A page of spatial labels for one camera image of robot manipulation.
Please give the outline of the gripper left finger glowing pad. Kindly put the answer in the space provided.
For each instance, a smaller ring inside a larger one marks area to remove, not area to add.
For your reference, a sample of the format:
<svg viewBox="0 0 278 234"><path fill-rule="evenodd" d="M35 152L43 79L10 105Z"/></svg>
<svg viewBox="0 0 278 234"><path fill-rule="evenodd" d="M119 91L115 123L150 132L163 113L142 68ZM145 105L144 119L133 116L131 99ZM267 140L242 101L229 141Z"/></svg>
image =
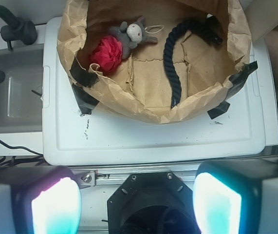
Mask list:
<svg viewBox="0 0 278 234"><path fill-rule="evenodd" d="M81 192L65 166L0 166L0 234L75 234Z"/></svg>

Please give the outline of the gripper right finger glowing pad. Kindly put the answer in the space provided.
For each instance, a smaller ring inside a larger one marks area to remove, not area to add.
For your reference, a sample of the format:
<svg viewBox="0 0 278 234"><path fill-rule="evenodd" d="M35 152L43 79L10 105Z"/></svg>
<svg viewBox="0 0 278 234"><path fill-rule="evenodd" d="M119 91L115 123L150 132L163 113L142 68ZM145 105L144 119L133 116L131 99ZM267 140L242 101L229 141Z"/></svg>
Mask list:
<svg viewBox="0 0 278 234"><path fill-rule="evenodd" d="M193 207L203 234L278 234L278 159L204 161Z"/></svg>

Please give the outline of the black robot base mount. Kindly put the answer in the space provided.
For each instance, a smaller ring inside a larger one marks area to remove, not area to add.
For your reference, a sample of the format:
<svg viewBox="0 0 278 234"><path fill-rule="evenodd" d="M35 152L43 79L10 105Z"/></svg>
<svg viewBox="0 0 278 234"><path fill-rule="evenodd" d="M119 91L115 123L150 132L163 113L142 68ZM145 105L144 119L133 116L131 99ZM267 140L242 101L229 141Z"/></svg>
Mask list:
<svg viewBox="0 0 278 234"><path fill-rule="evenodd" d="M199 234L193 191L173 172L131 174L107 201L111 234Z"/></svg>

